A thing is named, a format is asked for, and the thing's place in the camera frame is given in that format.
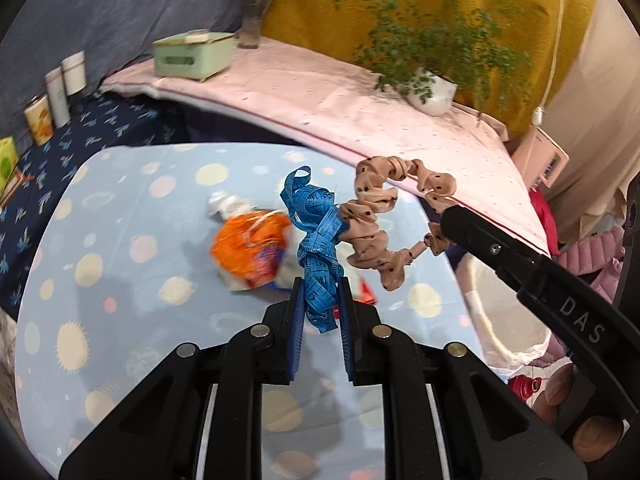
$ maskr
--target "flower vase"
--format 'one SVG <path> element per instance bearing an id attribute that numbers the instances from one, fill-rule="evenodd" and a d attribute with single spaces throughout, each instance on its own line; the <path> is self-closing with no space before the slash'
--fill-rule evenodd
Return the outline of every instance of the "flower vase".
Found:
<path id="1" fill-rule="evenodd" d="M 423 103 L 419 96 L 409 94 L 406 97 L 409 104 L 416 110 L 420 110 L 422 113 L 433 117 L 445 114 L 451 110 L 453 98 L 456 96 L 458 86 L 451 80 L 444 79 L 419 68 L 416 71 L 416 76 L 423 75 L 431 77 L 431 83 L 429 83 L 431 97 Z"/>
<path id="2" fill-rule="evenodd" d="M 242 25 L 238 31 L 239 48 L 258 48 L 262 30 L 262 6 L 250 4 L 244 6 Z"/>

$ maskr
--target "mint green box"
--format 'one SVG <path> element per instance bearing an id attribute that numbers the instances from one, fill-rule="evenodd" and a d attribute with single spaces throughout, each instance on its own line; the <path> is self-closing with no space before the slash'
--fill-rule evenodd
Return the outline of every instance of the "mint green box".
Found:
<path id="1" fill-rule="evenodd" d="M 154 70 L 157 76 L 204 81 L 231 65 L 236 44 L 233 34 L 209 32 L 208 39 L 205 36 L 196 43 L 185 41 L 190 34 L 193 31 L 154 41 Z"/>

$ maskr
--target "blue measuring tape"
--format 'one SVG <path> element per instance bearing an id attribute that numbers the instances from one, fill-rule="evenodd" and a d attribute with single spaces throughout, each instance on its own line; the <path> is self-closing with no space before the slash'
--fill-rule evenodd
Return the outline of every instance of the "blue measuring tape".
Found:
<path id="1" fill-rule="evenodd" d="M 296 176 L 299 171 L 306 174 Z M 334 193 L 313 186 L 310 181 L 310 167 L 292 171 L 284 181 L 280 197 L 291 223 L 306 232 L 298 247 L 298 263 L 305 269 L 306 318 L 324 333 L 338 328 L 334 305 L 338 304 L 338 280 L 344 276 L 344 269 L 338 263 L 335 246 L 348 225 L 338 216 Z"/>

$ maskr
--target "yellow curtain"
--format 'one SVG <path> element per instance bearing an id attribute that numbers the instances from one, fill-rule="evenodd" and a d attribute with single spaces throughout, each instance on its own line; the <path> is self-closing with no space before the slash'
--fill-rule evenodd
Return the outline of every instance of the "yellow curtain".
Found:
<path id="1" fill-rule="evenodd" d="M 531 59 L 530 98 L 514 99 L 500 108 L 492 99 L 485 113 L 504 122 L 511 138 L 526 133 L 531 113 L 545 92 L 558 22 L 559 0 L 509 0 L 524 12 L 504 27 L 503 41 L 526 51 Z M 551 96 L 577 57 L 582 38 L 590 22 L 595 0 L 566 0 L 556 77 Z M 309 48 L 347 62 L 353 62 L 356 47 L 366 43 L 373 18 L 361 0 L 347 0 L 340 10 L 332 0 L 275 0 L 265 17 L 263 33 L 275 40 Z M 475 107 L 473 99 L 458 96 L 458 101 Z"/>

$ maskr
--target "light blue bedsheet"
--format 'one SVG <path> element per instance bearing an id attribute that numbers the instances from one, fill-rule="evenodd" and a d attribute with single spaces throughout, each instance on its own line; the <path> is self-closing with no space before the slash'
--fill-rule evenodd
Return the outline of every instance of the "light blue bedsheet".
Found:
<path id="1" fill-rule="evenodd" d="M 18 320 L 20 419 L 53 476 L 174 347 L 224 343 L 281 300 L 226 290 L 209 257 L 220 223 L 207 217 L 206 204 L 225 190 L 282 209 L 284 177 L 302 163 L 314 184 L 336 192 L 336 203 L 354 198 L 353 168 L 273 144 L 110 148 L 80 168 L 42 239 Z M 402 191 L 380 226 L 393 250 L 428 230 L 418 201 Z M 383 322 L 417 342 L 461 341 L 480 355 L 444 255 L 420 256 L 393 292 L 375 271 L 358 273 L 378 297 Z M 348 383 L 338 331 L 319 335 L 307 325 L 295 383 L 266 386 L 263 404 L 265 480 L 382 478 L 381 390 Z"/>

